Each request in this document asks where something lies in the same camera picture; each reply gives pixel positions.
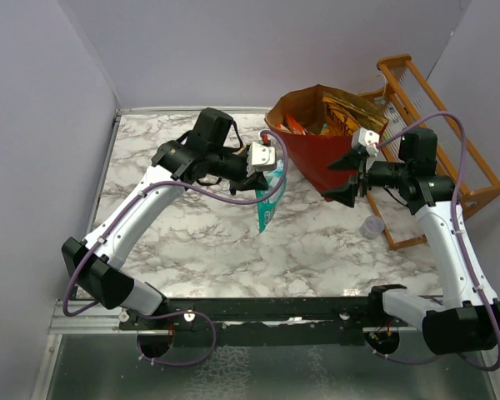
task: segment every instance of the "marble table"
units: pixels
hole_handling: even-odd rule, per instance
[[[197,115],[122,116],[95,226],[137,184],[158,146],[190,130]],[[262,113],[232,115],[245,142],[266,128]],[[235,135],[227,145],[237,146]],[[224,185],[212,190],[229,196]],[[253,192],[241,196],[254,198]],[[386,204],[384,214],[387,207],[398,213],[393,200]],[[359,227],[371,214],[364,199],[354,209],[325,202],[291,163],[287,191],[263,233],[258,234],[256,206],[233,206],[187,192],[144,233],[122,270],[169,297],[356,296],[386,283],[439,294],[429,247],[388,251],[383,235],[364,238]]]

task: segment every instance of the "wooden frame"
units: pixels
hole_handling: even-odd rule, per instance
[[[409,54],[382,58],[377,62],[377,69],[379,69],[387,79],[387,86],[377,90],[376,92],[364,93],[361,96],[374,100],[375,98],[380,98],[382,94],[385,93],[384,106],[386,107],[389,103],[392,103],[402,120],[407,125],[414,123],[422,117],[396,78],[396,76],[402,76],[402,74],[404,74],[407,70],[409,70],[415,77],[417,82],[420,84],[420,87],[430,98],[434,106],[440,111],[447,111],[447,108],[444,106],[441,99],[439,99],[423,75],[418,71],[415,64],[413,64],[412,58]],[[444,118],[456,136],[461,138],[461,132],[459,131],[458,125],[450,117]],[[470,218],[500,195],[500,180],[470,140],[467,140],[467,150],[474,162],[479,166],[480,170],[489,181],[490,185],[471,191],[466,182],[462,183],[460,194],[463,206],[463,216],[465,219]],[[388,161],[397,161],[388,148],[382,148],[382,153]],[[456,182],[458,178],[458,171],[450,161],[448,155],[444,152],[441,145],[437,146],[437,161],[437,173],[448,175],[454,182]],[[367,200],[374,214],[381,217],[382,214],[380,213],[378,205],[370,192],[367,194]],[[384,234],[389,243],[389,247],[392,250],[398,250],[400,248],[406,248],[426,242],[426,237],[424,236],[413,237],[401,242],[395,242],[387,227],[385,227]]]

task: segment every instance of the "gray floor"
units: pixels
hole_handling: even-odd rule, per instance
[[[456,356],[411,367],[366,347],[220,347],[196,367],[138,361],[134,335],[64,336],[49,399],[494,399],[488,375]],[[185,349],[182,352],[203,351]],[[429,356],[417,332],[404,332],[398,357]],[[175,358],[193,357],[176,354]]]

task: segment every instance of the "clear plastic cup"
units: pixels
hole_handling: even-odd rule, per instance
[[[367,239],[375,239],[383,232],[385,228],[385,222],[375,215],[371,215],[365,219],[360,230],[362,235]]]

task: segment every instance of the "wooden dish rack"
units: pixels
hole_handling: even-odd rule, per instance
[[[447,111],[443,102],[418,71],[409,54],[385,57],[377,62],[377,69],[386,79],[385,87],[376,92],[363,93],[361,96],[379,104],[378,106],[389,120],[382,135],[383,139],[389,138],[425,115],[437,110]],[[461,139],[457,124],[450,117],[436,117],[422,124],[421,127],[433,129],[439,139],[437,173],[448,175],[456,182],[458,171],[454,163],[458,164],[459,140]],[[398,147],[399,141],[396,141],[382,148],[382,153],[388,161],[400,162]],[[465,173],[460,192],[465,219],[470,218],[500,195],[500,180],[470,140],[467,141],[467,150],[474,163],[467,163],[467,169],[470,172]],[[367,194],[367,200],[372,211],[383,218],[372,193]],[[384,234],[392,250],[426,242],[426,237],[423,235],[396,241],[387,224]]]

